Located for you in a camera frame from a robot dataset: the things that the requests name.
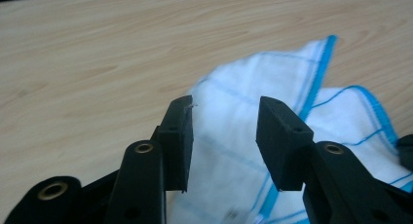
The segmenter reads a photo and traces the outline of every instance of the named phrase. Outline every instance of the white towel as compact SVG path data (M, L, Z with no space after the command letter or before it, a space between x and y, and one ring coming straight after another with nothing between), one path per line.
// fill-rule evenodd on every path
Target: white towel
M175 197L169 223L309 222L302 192L277 191L255 143L262 95L285 102L315 142L344 144L373 176L411 189L413 174L398 163L398 137L379 101L360 86L320 88L335 41L218 66L189 91L196 107L188 193Z

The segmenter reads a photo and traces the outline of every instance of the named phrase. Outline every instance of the black object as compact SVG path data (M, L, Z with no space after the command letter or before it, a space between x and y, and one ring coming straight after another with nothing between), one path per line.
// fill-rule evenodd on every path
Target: black object
M396 147L401 165L413 170L413 134L408 134L399 139Z
M413 223L412 195L376 180L347 147L313 142L284 103L261 97L256 141L279 190L301 190L311 223Z
M193 139L188 95L170 104L151 140L127 148L118 171L83 188L70 176L40 182L6 223L166 223L165 192L187 190Z

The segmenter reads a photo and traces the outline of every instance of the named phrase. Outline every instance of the blue edge of cloth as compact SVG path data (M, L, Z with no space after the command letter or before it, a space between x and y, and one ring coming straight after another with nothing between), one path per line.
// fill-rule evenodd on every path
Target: blue edge of cloth
M372 134L368 135L364 140L362 140L362 141L360 141L356 144L352 144L352 145L354 145L354 146L360 145L360 143L368 140L370 137L372 137L376 133L382 132L385 135L386 139L384 139L380 134L381 140L385 143L385 145L389 145L389 143L390 143L391 148L389 147L389 150L393 154L396 154L394 146L396 144L396 141L398 140L398 136L396 135L396 133L393 129L390 118L388 117L388 115L387 115L385 109L383 108L383 106L380 104L379 100L371 92L369 92L367 89L365 89L364 87L361 87L361 86L346 87L343 90L339 91L337 94L335 94L328 101L326 101L324 103L321 103L321 104L318 104L317 106L313 106L314 101L316 100L317 94L319 92L319 89L321 87L321 83L322 83L322 80L324 78L325 71L328 67L328 64L329 64L330 60L331 60L334 45L335 45L335 42L337 40L337 36L330 35L330 36L327 37L326 40L327 40L327 42L326 42L326 45L324 47L324 51L322 53L321 60L319 62L319 67L317 69L315 80L314 80L314 82L313 82L313 84L310 88L308 97L307 97L306 101L304 102L304 106L303 106L302 110L299 112L298 116L303 121L305 121L313 108L318 107L322 104L325 104L325 103L329 102L330 100L334 99L335 96L342 93L344 90L353 89L353 90L359 91L359 93L362 94L368 101L368 103L364 103L364 107L368 108L368 109L372 109L374 111L375 117L378 120L380 126L378 126L378 124L375 121L372 121L372 124L378 130L373 132ZM398 182L398 181L400 181L400 180L402 180L406 177L409 177L412 174L413 173L409 173L409 174L407 174L407 175L391 182L391 184L394 184L394 183L396 183L396 182ZM263 188L264 188L265 184L267 183L268 179L269 179L269 175L267 175L267 177L266 177L266 179L263 183L263 186L262 186L261 190L259 191L259 193L257 195L257 200L261 196L261 194L263 192ZM404 186L401 187L401 189L410 192L413 189L413 181L405 184ZM263 203L263 205L261 206L261 208L259 210L259 215L260 216L262 216L263 218L269 218L269 216L270 216L270 214L271 214L271 212L274 208L274 205L277 201L278 195L279 195L279 192L278 192L277 188L274 186L274 184L272 184L272 186L271 186L270 190L268 191L267 196L264 200L264 203ZM271 219L271 220L265 220L264 222L265 223L278 223L278 222L282 222L282 221L285 221L287 219L290 219L292 217L295 217L297 215L303 214L305 212L306 212L306 210L303 209L303 210L297 211L295 213L291 213L287 216L280 217L280 218L275 218L275 219ZM308 218L305 218L305 219L303 219L301 221L298 221L296 223L304 224L304 223L310 223L310 221L309 221Z

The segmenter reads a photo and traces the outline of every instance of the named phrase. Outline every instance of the towel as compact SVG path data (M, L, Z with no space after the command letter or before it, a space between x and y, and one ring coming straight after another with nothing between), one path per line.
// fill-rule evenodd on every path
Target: towel
M188 92L195 104L188 193L176 195L169 223L309 223L302 192L276 189L256 145L262 95L286 103L315 142L341 143L374 177L411 190L413 173L399 165L398 136L374 95L361 86L321 88L336 39L220 65Z

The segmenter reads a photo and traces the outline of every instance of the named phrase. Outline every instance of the light brown wood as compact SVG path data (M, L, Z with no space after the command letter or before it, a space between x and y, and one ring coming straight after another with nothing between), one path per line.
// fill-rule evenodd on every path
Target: light brown wood
M339 36L324 85L359 84L413 132L413 0L0 4L0 219L37 182L88 184L216 65Z

